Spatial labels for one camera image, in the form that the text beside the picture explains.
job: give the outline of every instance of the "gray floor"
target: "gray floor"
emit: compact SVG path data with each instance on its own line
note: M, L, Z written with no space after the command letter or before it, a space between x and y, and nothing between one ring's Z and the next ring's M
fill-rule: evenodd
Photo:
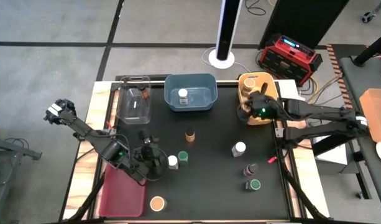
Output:
M105 42L118 0L0 0L0 41ZM220 0L126 0L115 42L214 43ZM360 16L378 0L352 0L321 44L371 44L381 36L381 13L370 24ZM272 6L261 0L265 16L242 8L235 43L258 44ZM43 121L45 110L58 98L71 99L85 118L103 48L0 47L0 137L26 138L42 151L40 161L25 158L4 210L5 220L45 223L57 220L73 165L77 141L66 127ZM234 65L216 70L201 61L205 49L112 49L103 80L116 75L208 72L217 79L233 79L245 70ZM256 50L233 50L236 61L249 70ZM313 75L319 85L334 76L328 53ZM318 103L340 94L337 84ZM342 98L329 106L342 106ZM381 205L374 186L373 200L359 201L354 175L322 176L332 217L381 223Z

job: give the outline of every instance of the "black tabletop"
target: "black tabletop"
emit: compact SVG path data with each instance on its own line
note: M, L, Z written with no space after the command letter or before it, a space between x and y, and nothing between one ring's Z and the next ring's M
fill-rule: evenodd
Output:
M354 95L356 108L363 113L360 96L369 88L381 88L381 58L371 58L364 67L354 66L350 58L340 59L340 64ZM370 136L358 138L357 141L381 201L381 159L375 149L376 143Z
M218 100L209 111L173 112L166 104L163 88L152 90L152 119L146 125L125 125L119 132L130 141L131 148L141 142L136 129L147 127L160 138L158 146L168 155L186 151L187 167L169 170L162 180L146 186L144 212L135 220L284 220L288 210L278 163L268 164L273 155L273 125L248 126L236 115L237 88L218 88ZM193 143L185 141L185 131L196 132ZM233 157L236 142L246 144L241 157ZM258 163L259 172L245 177L242 170ZM259 179L261 189L246 192L244 184ZM168 202L166 210L153 212L150 199L161 196Z

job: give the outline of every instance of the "blue tray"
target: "blue tray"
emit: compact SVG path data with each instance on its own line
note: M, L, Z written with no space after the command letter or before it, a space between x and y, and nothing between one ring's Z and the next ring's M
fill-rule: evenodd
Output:
M188 104L181 105L178 91L188 91ZM170 75L165 79L164 99L173 111L209 110L218 98L215 77L208 73Z

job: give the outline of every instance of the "white bottle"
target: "white bottle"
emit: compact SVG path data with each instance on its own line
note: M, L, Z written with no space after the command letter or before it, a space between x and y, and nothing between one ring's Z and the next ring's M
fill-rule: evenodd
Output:
M179 102L181 105L188 104L188 91L186 89L180 89L178 91L179 94Z
M176 156L168 156L168 168L169 169L178 169L178 158Z
M244 142L237 142L232 148L232 153L234 157L243 155L245 151L246 145L244 144Z

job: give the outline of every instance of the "red power station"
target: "red power station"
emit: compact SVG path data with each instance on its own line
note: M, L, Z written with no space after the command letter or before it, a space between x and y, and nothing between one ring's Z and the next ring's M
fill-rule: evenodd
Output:
M259 65L279 78L294 79L304 84L323 59L320 54L290 38L276 34L266 43Z

